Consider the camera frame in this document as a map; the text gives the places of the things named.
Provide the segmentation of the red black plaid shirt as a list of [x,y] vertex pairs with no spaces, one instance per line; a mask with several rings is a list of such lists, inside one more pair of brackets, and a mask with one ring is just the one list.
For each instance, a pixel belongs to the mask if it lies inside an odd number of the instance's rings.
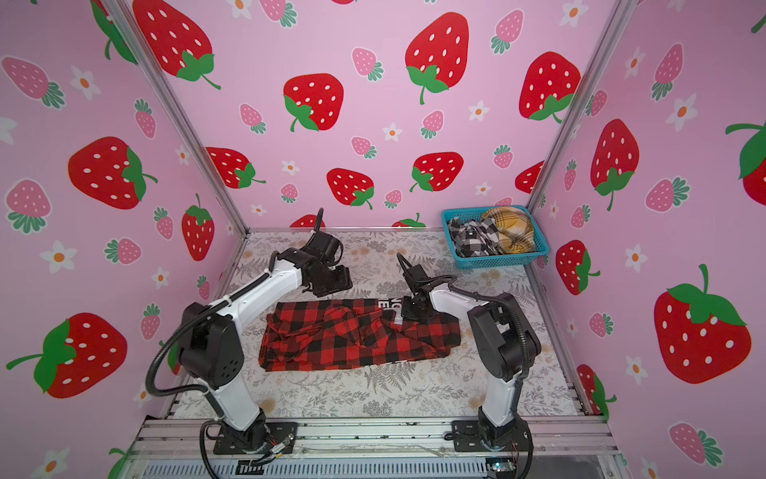
[[456,317],[419,323],[388,299],[279,303],[267,316],[259,365],[268,372],[355,369],[449,356],[461,345]]

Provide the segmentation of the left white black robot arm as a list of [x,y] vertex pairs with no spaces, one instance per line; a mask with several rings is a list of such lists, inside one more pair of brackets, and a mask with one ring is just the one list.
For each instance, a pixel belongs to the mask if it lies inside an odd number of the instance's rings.
[[221,423],[221,435],[235,447],[265,448],[265,413],[247,390],[241,370],[245,354],[241,335],[282,297],[301,289],[316,297],[352,287],[349,269],[340,264],[343,245],[332,235],[315,232],[300,249],[271,254],[259,277],[211,305],[190,305],[183,324],[191,329],[179,340],[178,359],[201,387]]

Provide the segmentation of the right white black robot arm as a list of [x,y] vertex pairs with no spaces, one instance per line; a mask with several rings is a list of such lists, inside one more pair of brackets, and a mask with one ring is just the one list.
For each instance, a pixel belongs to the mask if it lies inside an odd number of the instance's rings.
[[452,275],[430,277],[420,265],[398,258],[412,293],[402,313],[407,319],[434,323],[436,315],[466,319],[473,331],[480,359],[491,378],[478,413],[478,431],[468,436],[490,450],[512,444],[526,422],[518,407],[525,380],[542,345],[516,297],[510,293],[483,295],[454,285]]

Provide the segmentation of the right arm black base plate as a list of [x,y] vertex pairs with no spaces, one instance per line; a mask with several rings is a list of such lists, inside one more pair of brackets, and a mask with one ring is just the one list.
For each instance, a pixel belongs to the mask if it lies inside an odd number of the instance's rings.
[[448,434],[458,452],[529,452],[534,449],[528,423],[515,419],[503,426],[484,420],[455,420]]

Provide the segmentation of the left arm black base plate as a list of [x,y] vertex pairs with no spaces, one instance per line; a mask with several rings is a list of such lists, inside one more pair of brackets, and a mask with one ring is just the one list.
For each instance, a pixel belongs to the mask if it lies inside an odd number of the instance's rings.
[[223,423],[213,453],[215,455],[291,454],[297,437],[297,422],[253,423],[247,431],[238,431]]

